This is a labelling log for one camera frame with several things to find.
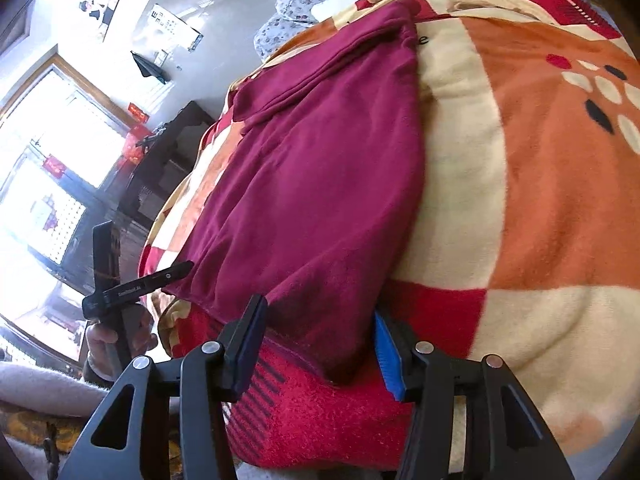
hand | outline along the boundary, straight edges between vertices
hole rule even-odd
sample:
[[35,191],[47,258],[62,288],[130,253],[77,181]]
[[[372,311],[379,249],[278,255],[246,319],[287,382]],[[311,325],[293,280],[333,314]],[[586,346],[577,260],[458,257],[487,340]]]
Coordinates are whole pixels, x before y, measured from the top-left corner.
[[[133,358],[144,355],[147,351],[158,346],[158,336],[151,333],[153,325],[151,313],[145,309],[140,318],[140,328],[129,341]],[[103,324],[96,323],[86,329],[85,337],[92,358],[92,368],[98,368],[94,371],[104,376],[113,377],[113,369],[107,357],[105,345],[115,343],[118,340],[118,334]]]

cream oval spot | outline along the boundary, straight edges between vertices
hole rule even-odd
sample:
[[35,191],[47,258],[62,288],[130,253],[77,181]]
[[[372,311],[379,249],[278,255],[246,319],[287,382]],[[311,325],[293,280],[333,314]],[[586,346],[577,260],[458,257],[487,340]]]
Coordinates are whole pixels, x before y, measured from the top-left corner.
[[631,149],[640,155],[640,131],[634,122],[624,115],[618,116],[618,126]]
[[589,81],[589,78],[585,75],[577,74],[575,72],[562,72],[562,77],[564,77],[564,80],[568,83],[571,83],[572,85],[579,86],[587,92],[593,92],[591,81]]
[[580,59],[578,60],[578,63],[580,63],[587,70],[593,70],[594,72],[599,68],[599,67],[595,66],[593,63],[589,63],[587,61],[582,61]]
[[640,89],[629,83],[625,83],[626,97],[633,103],[633,106],[640,110]]
[[600,90],[600,93],[604,95],[604,97],[617,105],[622,103],[622,95],[620,95],[620,91],[611,81],[600,75],[597,75],[595,79],[596,86],[598,87],[598,90]]

red oval spot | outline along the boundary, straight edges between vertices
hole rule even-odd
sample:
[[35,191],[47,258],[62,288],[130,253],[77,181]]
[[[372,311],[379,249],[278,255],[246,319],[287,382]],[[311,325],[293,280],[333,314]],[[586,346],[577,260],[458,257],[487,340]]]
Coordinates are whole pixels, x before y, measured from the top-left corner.
[[548,54],[548,56],[546,56],[546,62],[564,70],[571,68],[571,61],[564,56],[558,56],[556,54]]

paw print pattern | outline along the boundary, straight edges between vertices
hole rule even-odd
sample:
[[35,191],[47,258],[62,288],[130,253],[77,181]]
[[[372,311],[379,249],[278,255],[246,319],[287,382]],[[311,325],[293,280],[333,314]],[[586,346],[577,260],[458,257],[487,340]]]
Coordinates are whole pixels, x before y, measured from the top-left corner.
[[[604,98],[615,105],[622,105],[626,98],[635,108],[640,110],[640,89],[627,82],[628,77],[622,70],[609,64],[601,68],[589,61],[578,59],[577,63],[581,67],[590,72],[600,72],[594,74],[592,82],[592,79],[584,74],[573,72],[572,62],[564,56],[549,54],[546,56],[546,62],[561,69],[562,78],[569,84],[590,94],[590,98],[584,102],[584,108],[593,121],[611,135],[615,135],[615,126],[617,126],[617,130],[625,138],[629,147],[640,155],[640,130],[638,126],[624,114],[618,114],[613,121],[596,102]],[[624,92],[620,89],[620,83],[622,83]]]

maroon fabric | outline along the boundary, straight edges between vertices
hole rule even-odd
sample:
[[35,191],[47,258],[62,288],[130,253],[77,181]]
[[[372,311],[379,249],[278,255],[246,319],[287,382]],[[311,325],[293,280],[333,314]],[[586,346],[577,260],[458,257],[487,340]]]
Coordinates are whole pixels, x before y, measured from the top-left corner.
[[242,86],[244,138],[167,291],[219,322],[251,294],[287,358],[346,381],[424,185],[411,13],[389,4]]

